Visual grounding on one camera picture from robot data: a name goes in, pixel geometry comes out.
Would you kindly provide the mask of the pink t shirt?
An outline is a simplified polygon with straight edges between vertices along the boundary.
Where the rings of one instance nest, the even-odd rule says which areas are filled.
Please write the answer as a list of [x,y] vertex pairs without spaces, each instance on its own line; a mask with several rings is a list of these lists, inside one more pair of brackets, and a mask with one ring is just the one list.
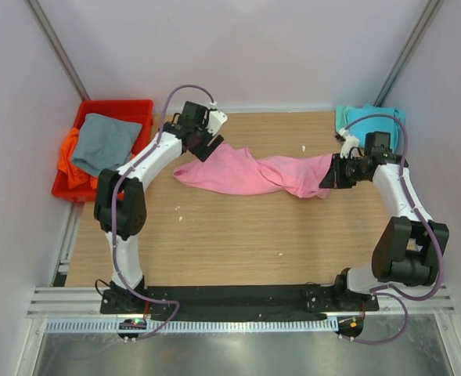
[[253,157],[247,147],[235,149],[225,143],[205,161],[191,161],[173,171],[174,178],[187,186],[235,196],[254,196],[286,191],[299,198],[328,195],[320,186],[332,156],[293,158]]

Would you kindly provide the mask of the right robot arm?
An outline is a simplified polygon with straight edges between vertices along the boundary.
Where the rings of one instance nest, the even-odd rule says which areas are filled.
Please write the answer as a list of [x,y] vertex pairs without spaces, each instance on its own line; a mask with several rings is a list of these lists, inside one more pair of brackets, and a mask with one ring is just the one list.
[[341,151],[332,156],[320,186],[351,189],[371,182],[384,201],[389,219],[372,254],[370,264],[344,269],[332,291],[335,306],[352,309],[361,294],[374,295],[391,289],[408,300],[426,301],[441,288],[445,266],[443,254],[449,230],[424,209],[413,188],[406,154],[391,150],[387,132],[366,136],[363,152],[359,141],[346,128],[336,135]]

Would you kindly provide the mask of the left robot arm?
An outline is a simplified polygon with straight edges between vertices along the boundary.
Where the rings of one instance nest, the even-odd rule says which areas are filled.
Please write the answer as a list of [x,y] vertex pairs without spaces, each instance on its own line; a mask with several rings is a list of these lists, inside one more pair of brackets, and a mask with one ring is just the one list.
[[187,101],[182,112],[165,122],[131,161],[100,172],[94,217],[106,234],[113,263],[102,312],[137,313],[148,302],[139,264],[139,232],[147,220],[146,189],[185,152],[206,161],[223,142],[219,131],[227,120],[215,101],[207,106]]

